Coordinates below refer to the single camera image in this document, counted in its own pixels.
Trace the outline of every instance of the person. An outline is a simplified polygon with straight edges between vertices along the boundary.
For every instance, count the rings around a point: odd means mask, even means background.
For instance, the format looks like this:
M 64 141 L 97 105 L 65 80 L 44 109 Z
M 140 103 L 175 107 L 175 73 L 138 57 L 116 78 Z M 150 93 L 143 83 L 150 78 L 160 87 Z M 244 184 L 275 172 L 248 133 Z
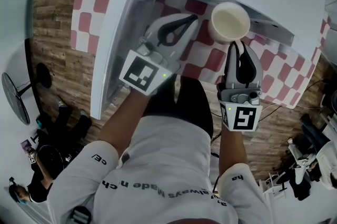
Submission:
M 312 123 L 308 114 L 301 117 L 301 122 L 304 136 L 316 151 L 322 183 L 327 189 L 337 189 L 337 150 L 334 142 Z
M 68 156 L 69 150 L 74 147 L 74 144 L 79 139 L 86 136 L 86 133 L 92 124 L 87 114 L 84 111 L 81 111 L 78 123 L 70 132 L 67 132 L 66 126 L 72 113 L 72 108 L 65 104 L 60 97 L 57 97 L 56 100 L 59 115 L 55 123 L 53 123 L 45 114 L 40 118 L 43 125 L 46 127 L 48 134 L 39 131 L 39 143 L 37 149 L 34 150 L 31 148 L 30 152 L 28 152 L 36 161 L 36 163 L 31 165 L 31 168 L 34 171 L 31 184 L 27 186 L 27 189 L 15 183 L 9 188 L 9 192 L 16 202 L 26 203 L 31 201 L 41 203 L 46 201 L 54 179 L 56 179 L 63 170 L 63 164 L 61 168 L 56 167 L 56 163 L 58 164 L 59 162 L 55 163 L 56 157 L 55 154 L 53 155 L 53 152 L 56 151 L 56 155 L 60 155 L 62 159 L 65 158 L 65 156 Z M 42 152 L 41 150 L 46 147 L 50 147 L 50 149 Z
M 175 78 L 152 97 L 132 90 L 99 140 L 58 176 L 47 199 L 53 223 L 67 222 L 78 207 L 95 224 L 271 223 L 242 133 L 224 126 L 220 196 L 212 193 L 209 103 L 200 82 L 188 77 L 181 77 L 175 102 Z

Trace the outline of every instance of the wire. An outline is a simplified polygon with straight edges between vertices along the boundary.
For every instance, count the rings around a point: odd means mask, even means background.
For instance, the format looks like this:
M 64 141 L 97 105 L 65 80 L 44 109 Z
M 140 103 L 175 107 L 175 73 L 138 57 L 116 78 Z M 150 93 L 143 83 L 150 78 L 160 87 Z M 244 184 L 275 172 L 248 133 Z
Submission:
M 314 82 L 312 85 L 310 85 L 307 89 L 304 90 L 303 93 L 305 93 L 307 90 L 309 90 L 312 86 L 314 86 L 315 84 L 318 84 L 319 82 L 323 82 L 324 80 L 319 80 L 319 81 L 316 81 Z M 267 106 L 266 108 L 264 108 L 262 111 L 265 111 L 266 109 L 268 109 L 269 107 L 271 106 L 275 106 L 275 105 L 278 105 L 278 104 L 271 104 L 269 106 Z M 310 107 L 304 107 L 304 106 L 300 106 L 300 105 L 296 105 L 298 107 L 301 107 L 301 108 L 305 108 L 305 109 L 310 109 L 310 110 L 319 110 L 320 108 L 310 108 Z M 275 109 L 274 111 L 272 111 L 270 114 L 268 114 L 266 117 L 262 118 L 259 120 L 259 122 L 261 122 L 262 120 L 266 119 L 269 115 L 271 115 L 272 113 L 276 112 L 280 107 L 282 107 L 281 105 L 279 107 L 277 107 L 277 109 Z
M 219 181 L 219 178 L 220 178 L 220 176 L 218 176 L 217 179 L 216 179 L 216 181 L 215 181 L 214 188 L 213 188 L 213 191 L 212 191 L 213 193 L 215 191 L 215 188 L 216 188 L 217 182 Z
M 264 118 L 260 119 L 259 122 L 261 122 L 262 120 L 266 119 L 269 115 L 272 115 L 274 112 L 276 112 L 280 107 L 282 106 L 278 106 L 274 111 L 272 111 L 270 114 L 268 114 L 267 116 L 265 116 Z
M 21 85 L 18 86 L 16 89 L 19 91 L 19 89 L 20 89 L 21 86 L 24 86 L 24 85 L 26 85 L 26 84 L 29 83 L 29 82 L 30 82 L 30 81 L 26 82 L 25 84 L 21 84 Z
M 217 116 L 217 117 L 222 117 L 221 115 L 218 115 L 218 114 L 216 114 L 216 113 L 214 113 L 214 112 L 211 112 L 213 115 L 215 115 L 215 116 Z
M 279 104 L 271 104 L 271 105 L 269 105 L 269 106 L 267 106 L 267 107 L 265 107 L 261 112 L 264 112 L 266 109 L 268 109 L 269 107 L 271 107 L 271 106 L 275 106 L 275 105 L 279 105 Z
M 319 80 L 317 82 L 314 82 L 312 85 L 310 85 L 307 89 L 304 90 L 304 92 L 306 92 L 307 90 L 309 90 L 310 87 L 314 86 L 315 84 L 319 83 L 319 82 L 323 82 L 324 80 Z
M 213 143 L 217 138 L 219 138 L 220 136 L 221 136 L 221 131 L 220 131 L 220 133 L 219 133 L 217 136 L 215 136 L 215 137 L 212 138 L 212 140 L 211 140 L 211 145 L 212 145 L 212 143 Z
M 320 108 L 304 107 L 304 106 L 300 106 L 300 105 L 296 105 L 296 107 L 301 107 L 301 108 L 310 109 L 310 110 L 319 110 L 320 109 Z
M 216 158 L 220 158 L 220 156 L 217 153 L 211 152 L 211 155 L 216 157 Z

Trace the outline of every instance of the person's leg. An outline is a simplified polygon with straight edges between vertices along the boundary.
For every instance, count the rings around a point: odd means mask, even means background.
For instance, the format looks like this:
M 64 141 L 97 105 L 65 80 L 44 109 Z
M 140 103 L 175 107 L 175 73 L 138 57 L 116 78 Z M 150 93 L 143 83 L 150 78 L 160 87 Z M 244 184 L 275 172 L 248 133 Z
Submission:
M 91 119 L 88 117 L 88 115 L 84 111 L 81 111 L 81 116 L 78 123 L 67 135 L 69 138 L 68 142 L 73 144 L 78 140 L 83 139 L 86 136 L 88 129 L 91 127 L 91 124 Z
M 38 135 L 38 145 L 36 151 L 39 151 L 44 145 L 51 145 L 53 143 L 53 136 L 45 133 L 43 130 L 36 130 L 36 134 Z
M 48 134 L 53 134 L 55 130 L 55 124 L 47 113 L 42 112 L 40 116 L 36 119 L 36 121 L 38 124 L 39 122 L 42 124 L 42 127 L 47 130 Z
M 57 104 L 58 104 L 58 117 L 55 121 L 55 127 L 57 128 L 57 132 L 65 133 L 68 120 L 70 118 L 70 115 L 73 112 L 73 109 L 69 107 L 67 104 L 64 103 L 64 101 L 60 98 L 56 98 Z
M 143 117 L 149 115 L 174 116 L 176 113 L 176 104 L 174 102 L 176 77 L 176 74 L 172 75 L 158 88 L 157 93 L 148 102 Z
M 314 137 L 316 142 L 322 148 L 326 143 L 330 142 L 330 140 L 312 123 L 310 116 L 305 114 L 301 117 L 301 122 L 303 126 L 311 133 L 311 136 Z
M 304 136 L 309 140 L 309 142 L 314 146 L 316 154 L 322 149 L 323 145 L 321 145 L 315 137 L 311 134 L 311 132 L 305 127 L 302 126 L 302 132 Z
M 199 126 L 213 136 L 213 118 L 210 105 L 200 81 L 181 77 L 177 108 L 180 118 Z

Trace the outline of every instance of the red and white checkered tablecloth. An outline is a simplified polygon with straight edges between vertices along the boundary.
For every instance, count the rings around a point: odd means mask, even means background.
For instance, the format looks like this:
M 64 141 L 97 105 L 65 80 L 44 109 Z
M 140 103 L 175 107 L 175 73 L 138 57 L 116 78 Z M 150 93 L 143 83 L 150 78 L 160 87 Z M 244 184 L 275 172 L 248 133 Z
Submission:
M 75 0 L 72 18 L 72 48 L 96 54 L 98 40 L 109 0 Z M 207 24 L 213 6 L 196 0 L 156 0 L 152 21 L 174 13 L 194 13 L 199 27 L 181 57 L 179 74 L 216 84 L 225 67 L 228 45 L 214 42 Z M 277 45 L 249 32 L 243 38 L 257 54 L 263 67 L 262 98 L 293 109 L 300 100 L 321 55 L 322 45 L 330 28 L 326 14 L 311 60 L 305 60 L 291 50 L 284 54 Z

